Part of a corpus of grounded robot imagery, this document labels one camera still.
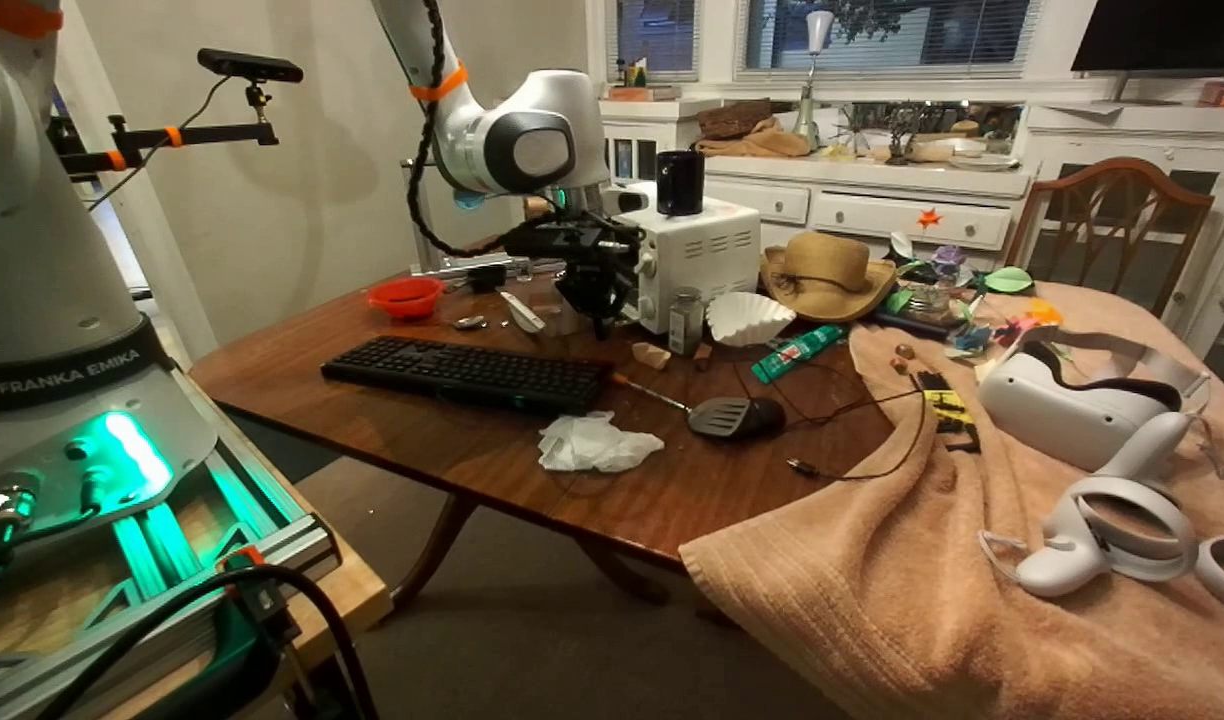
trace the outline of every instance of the wall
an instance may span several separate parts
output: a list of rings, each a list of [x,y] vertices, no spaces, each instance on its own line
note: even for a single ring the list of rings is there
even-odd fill
[[[128,129],[180,123],[202,99],[215,75],[197,64],[197,49],[287,58],[304,70],[304,86],[264,86],[276,149],[161,151],[135,179],[161,203],[215,343],[413,267],[400,160],[417,156],[418,113],[371,0],[70,0],[70,12],[114,98],[114,108],[87,118],[121,113]],[[480,104],[507,98],[527,70],[582,70],[582,6],[499,0],[482,16],[476,0],[443,0],[443,19]],[[243,119],[251,108],[235,79],[198,118]]]

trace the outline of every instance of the table leg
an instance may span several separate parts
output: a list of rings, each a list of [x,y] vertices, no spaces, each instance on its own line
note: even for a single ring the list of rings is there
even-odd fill
[[[453,554],[460,530],[466,524],[466,517],[476,514],[480,505],[466,500],[466,496],[448,496],[434,530],[427,532],[413,574],[404,578],[400,588],[388,591],[388,618],[397,618],[400,610],[406,610],[418,588],[434,578],[434,569],[443,564],[443,555]]]
[[[626,595],[644,605],[669,605],[669,588],[652,583],[647,578],[631,574],[609,543],[578,539],[578,554]]]

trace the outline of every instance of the cup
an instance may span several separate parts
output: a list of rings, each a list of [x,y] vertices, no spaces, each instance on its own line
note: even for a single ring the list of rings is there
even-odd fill
[[[655,151],[655,212],[696,217],[704,201],[704,151]]]

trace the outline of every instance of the pink blanket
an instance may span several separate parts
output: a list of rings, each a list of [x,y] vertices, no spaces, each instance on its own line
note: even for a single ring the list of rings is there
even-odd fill
[[[1062,328],[1100,328],[1200,361],[1143,309],[1044,290]],[[1022,300],[979,316],[1015,319]],[[907,390],[895,343],[934,367],[979,424],[979,456],[949,452],[919,401],[883,411],[895,432],[815,496],[685,550],[696,588],[767,653],[857,715],[1224,715],[1224,605],[1192,578],[1100,578],[1036,601],[979,554],[979,532],[1044,543],[1041,524],[1083,474],[989,424],[975,371],[938,343],[857,328],[846,347],[870,397]],[[1169,480],[1200,538],[1224,532],[1224,386],[1214,444],[1192,428]]]

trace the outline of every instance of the black keyboard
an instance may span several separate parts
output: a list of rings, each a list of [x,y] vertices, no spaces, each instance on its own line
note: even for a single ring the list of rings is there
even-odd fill
[[[322,376],[397,394],[480,401],[518,411],[578,416],[597,406],[612,364],[376,335],[329,361]]]

